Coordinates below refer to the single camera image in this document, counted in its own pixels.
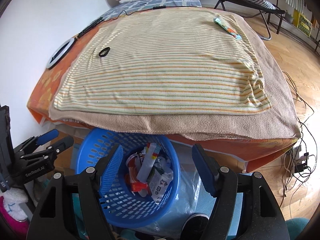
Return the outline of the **clear plastic bag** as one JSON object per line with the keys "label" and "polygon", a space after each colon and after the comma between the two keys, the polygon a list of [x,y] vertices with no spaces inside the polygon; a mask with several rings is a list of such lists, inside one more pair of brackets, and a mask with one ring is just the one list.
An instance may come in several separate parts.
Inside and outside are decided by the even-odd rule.
{"label": "clear plastic bag", "polygon": [[156,237],[177,239],[185,221],[195,213],[209,216],[215,199],[208,194],[194,164],[181,164],[178,194],[168,212],[156,222],[137,228],[138,232]]}

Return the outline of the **striped yellow towel blanket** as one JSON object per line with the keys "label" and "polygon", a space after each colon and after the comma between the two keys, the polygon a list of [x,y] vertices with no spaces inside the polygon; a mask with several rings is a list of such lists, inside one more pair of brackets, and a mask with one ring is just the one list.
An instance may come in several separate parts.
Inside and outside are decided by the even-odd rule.
{"label": "striped yellow towel blanket", "polygon": [[[242,39],[214,23],[216,17]],[[101,27],[72,63],[53,106],[122,115],[254,115],[272,104],[254,48],[234,15],[173,8]]]}

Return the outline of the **white paper ball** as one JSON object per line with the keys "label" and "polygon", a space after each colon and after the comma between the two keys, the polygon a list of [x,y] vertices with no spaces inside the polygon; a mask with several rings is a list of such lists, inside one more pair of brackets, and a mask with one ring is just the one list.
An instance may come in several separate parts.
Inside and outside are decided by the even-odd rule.
{"label": "white paper ball", "polygon": [[171,169],[171,161],[170,159],[166,159],[163,156],[158,156],[155,163],[154,167],[157,168],[157,170],[163,172],[163,173],[170,173],[172,172]]}

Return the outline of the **green white milk carton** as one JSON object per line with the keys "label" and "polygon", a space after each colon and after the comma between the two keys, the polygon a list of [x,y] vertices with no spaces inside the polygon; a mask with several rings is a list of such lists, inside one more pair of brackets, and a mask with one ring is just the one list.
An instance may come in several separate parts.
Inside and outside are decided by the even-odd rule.
{"label": "green white milk carton", "polygon": [[147,182],[151,192],[151,198],[156,204],[159,204],[162,201],[163,196],[173,178],[174,175],[171,168],[152,168]]}

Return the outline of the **pink white cloth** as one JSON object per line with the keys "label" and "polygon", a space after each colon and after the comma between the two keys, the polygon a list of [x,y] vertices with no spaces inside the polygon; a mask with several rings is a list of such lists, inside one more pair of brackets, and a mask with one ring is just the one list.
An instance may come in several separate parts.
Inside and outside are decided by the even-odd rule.
{"label": "pink white cloth", "polygon": [[9,229],[19,239],[25,239],[29,228],[29,220],[20,204],[28,202],[28,197],[22,189],[11,188],[1,192],[1,216]]}

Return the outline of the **yellow crate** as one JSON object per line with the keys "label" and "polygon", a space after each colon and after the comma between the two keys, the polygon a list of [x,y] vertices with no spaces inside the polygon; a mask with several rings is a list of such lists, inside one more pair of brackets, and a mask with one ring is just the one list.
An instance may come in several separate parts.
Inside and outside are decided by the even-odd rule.
{"label": "yellow crate", "polygon": [[307,37],[310,37],[312,32],[312,23],[299,11],[294,9],[292,24],[302,31]]}

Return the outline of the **black folding chair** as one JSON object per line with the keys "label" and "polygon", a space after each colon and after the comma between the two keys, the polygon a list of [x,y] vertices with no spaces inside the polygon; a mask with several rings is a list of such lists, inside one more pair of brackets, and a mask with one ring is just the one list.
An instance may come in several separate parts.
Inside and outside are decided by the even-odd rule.
{"label": "black folding chair", "polygon": [[268,25],[270,23],[271,15],[276,15],[277,17],[279,17],[279,24],[276,34],[279,34],[286,11],[281,10],[277,5],[267,0],[218,0],[214,9],[217,9],[218,6],[221,6],[223,11],[227,11],[225,7],[226,2],[259,11],[253,16],[245,16],[245,18],[254,18],[258,15],[262,17],[268,33],[268,37],[261,36],[260,34],[258,36],[265,41],[269,41],[272,38],[271,31]]}

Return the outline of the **blue checkered bed sheet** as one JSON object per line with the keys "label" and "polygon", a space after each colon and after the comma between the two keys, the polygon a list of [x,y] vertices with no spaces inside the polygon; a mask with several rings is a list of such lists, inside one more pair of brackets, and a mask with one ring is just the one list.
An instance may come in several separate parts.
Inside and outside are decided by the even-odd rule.
{"label": "blue checkered bed sheet", "polygon": [[202,7],[200,0],[137,0],[111,8],[101,15],[103,21],[117,18],[122,14],[131,14],[137,11],[153,9],[154,7]]}

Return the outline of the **white colourful tube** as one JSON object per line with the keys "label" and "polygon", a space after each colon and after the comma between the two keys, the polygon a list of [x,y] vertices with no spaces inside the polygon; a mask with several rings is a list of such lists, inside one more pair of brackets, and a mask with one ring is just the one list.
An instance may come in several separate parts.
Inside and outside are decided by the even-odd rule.
{"label": "white colourful tube", "polygon": [[155,142],[147,143],[147,146],[144,147],[144,150],[142,151],[144,154],[143,160],[137,174],[137,179],[140,182],[146,183],[160,150],[161,146]]}

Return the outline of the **red white carton box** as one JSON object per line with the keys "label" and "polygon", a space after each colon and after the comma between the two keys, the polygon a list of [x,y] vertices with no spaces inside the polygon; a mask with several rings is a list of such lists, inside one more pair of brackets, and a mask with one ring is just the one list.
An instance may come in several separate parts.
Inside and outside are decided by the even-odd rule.
{"label": "red white carton box", "polygon": [[129,185],[131,192],[140,192],[141,190],[147,190],[148,189],[148,184],[143,183],[137,179],[137,174],[138,170],[136,167],[136,159],[138,158],[138,155],[132,154],[131,156],[128,157],[126,161],[126,166],[129,171]]}

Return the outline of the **blue plastic laundry basket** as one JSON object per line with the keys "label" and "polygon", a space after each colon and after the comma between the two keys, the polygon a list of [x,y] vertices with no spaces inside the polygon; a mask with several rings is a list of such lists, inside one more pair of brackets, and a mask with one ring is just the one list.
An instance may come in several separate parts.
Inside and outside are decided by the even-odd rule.
{"label": "blue plastic laundry basket", "polygon": [[[141,197],[139,194],[133,194],[125,182],[125,174],[128,173],[125,161],[149,142],[161,146],[161,153],[171,161],[170,168],[174,175],[158,204],[150,196]],[[121,228],[141,228],[156,222],[171,208],[180,186],[180,164],[174,147],[164,135],[118,133],[94,128],[80,145],[75,172],[79,174],[86,168],[94,166],[100,158],[110,153],[115,144],[122,146],[124,154],[110,189],[104,192],[100,199],[107,222]]]}

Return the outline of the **light blue toothpaste tube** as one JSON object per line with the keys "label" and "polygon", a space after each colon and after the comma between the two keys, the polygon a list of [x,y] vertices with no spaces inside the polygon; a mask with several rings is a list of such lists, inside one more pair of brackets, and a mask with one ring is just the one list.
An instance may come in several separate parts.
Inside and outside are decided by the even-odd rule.
{"label": "light blue toothpaste tube", "polygon": [[216,23],[217,25],[219,25],[223,30],[225,30],[227,33],[229,33],[229,35],[233,36],[235,39],[237,40],[241,40],[242,37],[240,34],[238,34],[238,32],[233,29],[225,20],[223,20],[220,17],[216,17],[214,18],[214,23]]}

